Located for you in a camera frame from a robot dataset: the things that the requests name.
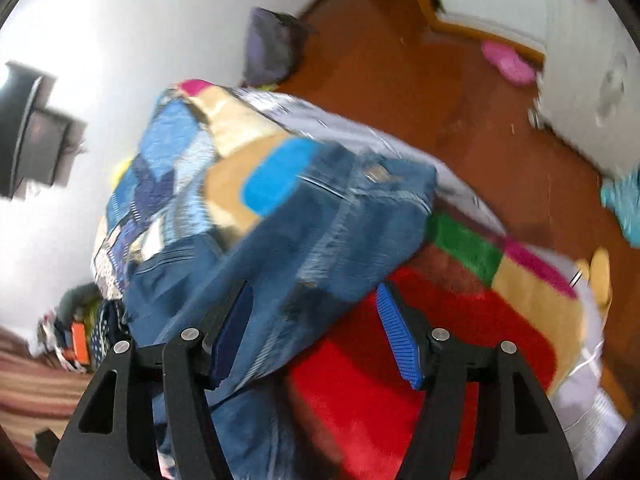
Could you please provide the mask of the pile of clutter by wall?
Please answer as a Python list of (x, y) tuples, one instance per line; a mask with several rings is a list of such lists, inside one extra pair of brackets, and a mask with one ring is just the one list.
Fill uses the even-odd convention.
[(94, 283), (68, 290), (37, 322), (28, 343), (34, 358), (46, 356), (64, 370), (94, 372), (121, 340), (130, 341), (120, 298), (105, 299)]

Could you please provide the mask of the teal cloth on floor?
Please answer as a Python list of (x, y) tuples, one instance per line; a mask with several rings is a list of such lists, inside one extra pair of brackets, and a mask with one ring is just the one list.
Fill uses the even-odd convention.
[(623, 237), (632, 248), (640, 247), (640, 176), (639, 168), (628, 176), (604, 179), (600, 189), (601, 205), (612, 211)]

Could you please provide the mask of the blue denim jeans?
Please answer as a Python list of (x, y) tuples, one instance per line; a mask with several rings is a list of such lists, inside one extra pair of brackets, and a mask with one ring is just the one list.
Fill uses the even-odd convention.
[(427, 162), (287, 140), (253, 172), (259, 220), (224, 247), (215, 230), (133, 266), (124, 306), (139, 346), (198, 325), (234, 281), (254, 292), (228, 377), (207, 395), (237, 479), (298, 479), (297, 439), (276, 374), (421, 246), (437, 172)]

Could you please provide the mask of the pink slipper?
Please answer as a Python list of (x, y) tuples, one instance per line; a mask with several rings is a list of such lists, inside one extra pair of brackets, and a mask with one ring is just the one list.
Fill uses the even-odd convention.
[(514, 86), (527, 86), (536, 81), (537, 73), (516, 51), (505, 44), (483, 41), (480, 50), (485, 60), (494, 66), (506, 81)]

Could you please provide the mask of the white door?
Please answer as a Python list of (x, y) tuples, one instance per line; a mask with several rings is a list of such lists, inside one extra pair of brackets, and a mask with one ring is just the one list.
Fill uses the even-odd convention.
[(537, 110), (605, 174), (639, 165), (639, 15), (628, 0), (546, 0)]

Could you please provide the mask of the colourful fleece blanket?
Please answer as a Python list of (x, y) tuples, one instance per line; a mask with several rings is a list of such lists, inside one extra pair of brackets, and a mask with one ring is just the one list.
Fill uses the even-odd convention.
[(524, 340), (510, 331), (520, 321), (544, 340), (554, 356), (548, 385), (564, 439), (581, 477), (602, 464), (620, 428), (600, 412), (596, 385), (601, 336), (590, 334), (596, 312), (582, 305), (582, 292), (536, 252), (512, 242), (495, 245), (474, 228), (485, 205), (438, 159), (388, 134), (328, 114), (281, 93), (228, 89), (198, 79), (176, 91), (204, 113), (218, 158), (206, 171), (203, 196), (224, 247), (250, 232), (259, 216), (243, 202), (253, 172), (287, 140), (337, 143), (353, 153), (427, 162), (437, 172), (433, 209), (418, 250), (368, 295), (376, 301), (384, 335), (376, 342), (392, 352), (396, 373), (424, 391), (427, 409), (411, 427), (413, 445), (431, 432), (451, 440), (469, 379), (480, 383), (477, 443), (495, 446), (488, 427), (499, 405), (510, 405), (514, 428), (541, 424), (528, 405), (522, 373), (501, 367), (519, 356)]

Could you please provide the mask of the blue patchwork quilt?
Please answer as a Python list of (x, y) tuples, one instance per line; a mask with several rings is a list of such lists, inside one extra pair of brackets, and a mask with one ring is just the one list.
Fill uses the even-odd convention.
[(105, 299), (122, 298), (131, 263), (214, 225), (203, 184), (217, 158), (204, 113), (164, 92), (96, 231), (90, 269)]

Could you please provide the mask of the purple grey backpack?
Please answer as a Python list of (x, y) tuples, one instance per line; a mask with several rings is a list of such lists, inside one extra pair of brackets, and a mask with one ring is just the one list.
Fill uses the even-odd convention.
[(272, 86), (296, 70), (309, 29), (291, 14), (252, 9), (245, 44), (243, 79), (250, 87)]

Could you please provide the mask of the grey box under television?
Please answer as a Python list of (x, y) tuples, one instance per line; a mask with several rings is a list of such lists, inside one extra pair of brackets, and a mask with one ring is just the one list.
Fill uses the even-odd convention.
[(57, 110), (35, 110), (29, 117), (18, 159), (20, 182), (65, 188), (75, 158), (86, 150), (86, 127), (82, 120)]

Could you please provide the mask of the striped pink curtain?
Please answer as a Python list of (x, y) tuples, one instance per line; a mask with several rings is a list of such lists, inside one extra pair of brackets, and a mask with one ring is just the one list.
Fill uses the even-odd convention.
[(50, 429), (62, 437), (90, 380), (63, 370), (56, 359), (33, 358), (26, 341), (1, 331), (1, 427), (39, 478), (49, 477), (49, 467), (34, 451), (35, 435)]

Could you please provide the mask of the wall-mounted black television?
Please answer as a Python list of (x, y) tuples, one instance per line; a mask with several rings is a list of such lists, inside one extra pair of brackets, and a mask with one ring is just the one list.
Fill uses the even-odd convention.
[(1, 65), (0, 156), (1, 196), (12, 198), (29, 117), (46, 75), (13, 62)]

